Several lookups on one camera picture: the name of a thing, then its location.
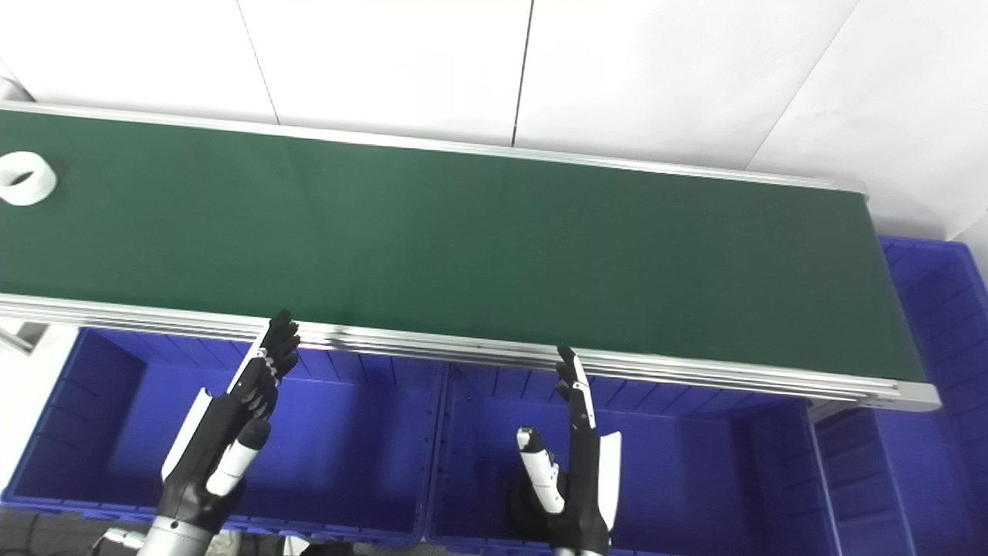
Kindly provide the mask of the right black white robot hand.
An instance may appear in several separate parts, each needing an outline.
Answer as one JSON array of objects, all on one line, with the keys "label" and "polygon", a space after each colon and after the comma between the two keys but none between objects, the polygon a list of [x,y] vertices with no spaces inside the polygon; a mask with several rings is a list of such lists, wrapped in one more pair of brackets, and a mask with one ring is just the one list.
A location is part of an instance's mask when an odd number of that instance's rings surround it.
[{"label": "right black white robot hand", "polygon": [[516,430],[522,472],[509,487],[511,525],[529,541],[547,542],[554,555],[607,555],[621,486],[620,432],[602,434],[581,359],[558,345],[555,392],[566,402],[568,468],[557,462],[534,425]]}]

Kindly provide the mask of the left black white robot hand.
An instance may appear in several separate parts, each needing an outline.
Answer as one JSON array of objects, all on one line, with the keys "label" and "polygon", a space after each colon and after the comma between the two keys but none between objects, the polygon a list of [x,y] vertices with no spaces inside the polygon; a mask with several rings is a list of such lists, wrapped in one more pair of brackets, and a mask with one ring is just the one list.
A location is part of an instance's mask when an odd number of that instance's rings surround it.
[{"label": "left black white robot hand", "polygon": [[268,321],[226,390],[198,392],[162,467],[156,517],[167,531],[217,534],[235,510],[271,432],[283,379],[299,362],[299,324],[289,310]]}]

